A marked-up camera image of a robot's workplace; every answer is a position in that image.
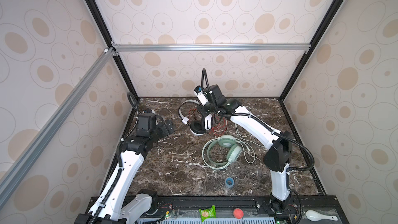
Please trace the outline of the black white headphones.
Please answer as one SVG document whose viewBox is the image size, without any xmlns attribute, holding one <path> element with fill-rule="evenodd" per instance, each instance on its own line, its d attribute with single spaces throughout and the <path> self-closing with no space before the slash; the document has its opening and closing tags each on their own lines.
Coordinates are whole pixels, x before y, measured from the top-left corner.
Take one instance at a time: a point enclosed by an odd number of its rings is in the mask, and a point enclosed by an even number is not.
<svg viewBox="0 0 398 224">
<path fill-rule="evenodd" d="M 213 121 L 209 121 L 209 120 L 201 121 L 202 118 L 200 118 L 200 120 L 197 120 L 195 118 L 191 119 L 182 113 L 182 107 L 187 104 L 194 104 L 195 107 L 193 108 L 193 110 L 198 112 L 201 115 L 201 113 L 198 111 L 199 103 L 200 102 L 197 100 L 186 100 L 180 104 L 180 106 L 177 110 L 181 122 L 184 123 L 185 125 L 188 125 L 191 133 L 196 136 L 201 136 L 201 135 L 205 134 L 207 131 L 209 131 L 212 128 Z"/>
</svg>

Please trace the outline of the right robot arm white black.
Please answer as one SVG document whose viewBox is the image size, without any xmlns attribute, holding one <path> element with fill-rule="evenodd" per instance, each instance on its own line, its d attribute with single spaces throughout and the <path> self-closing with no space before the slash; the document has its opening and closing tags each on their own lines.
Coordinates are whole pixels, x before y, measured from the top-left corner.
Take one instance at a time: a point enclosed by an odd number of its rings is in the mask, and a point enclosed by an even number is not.
<svg viewBox="0 0 398 224">
<path fill-rule="evenodd" d="M 218 85 L 210 85 L 206 69 L 202 70 L 201 84 L 194 89 L 199 99 L 200 121 L 190 123 L 191 132 L 202 135 L 215 124 L 215 116 L 225 118 L 241 126 L 253 135 L 267 149 L 263 163 L 271 172 L 271 206 L 276 213 L 283 213 L 291 202 L 289 173 L 291 171 L 309 171 L 315 165 L 313 154 L 300 142 L 290 138 L 289 132 L 280 132 L 252 114 L 240 101 L 226 99 Z M 306 167 L 290 166 L 292 146 L 297 145 L 309 158 Z"/>
</svg>

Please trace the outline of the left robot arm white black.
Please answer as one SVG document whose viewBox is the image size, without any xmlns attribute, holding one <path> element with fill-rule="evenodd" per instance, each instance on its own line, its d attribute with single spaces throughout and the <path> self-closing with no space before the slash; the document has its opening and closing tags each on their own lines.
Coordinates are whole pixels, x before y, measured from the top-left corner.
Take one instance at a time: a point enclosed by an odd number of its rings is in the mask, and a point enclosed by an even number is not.
<svg viewBox="0 0 398 224">
<path fill-rule="evenodd" d="M 77 224 L 135 224 L 143 214 L 158 211 L 158 193 L 153 190 L 139 191 L 129 203 L 124 200 L 149 151 L 159 140 L 174 133 L 174 125 L 150 109 L 141 113 L 131 92 L 127 98 L 137 114 L 136 133 L 120 140 L 117 165 L 109 181 L 89 211 L 78 215 Z"/>
</svg>

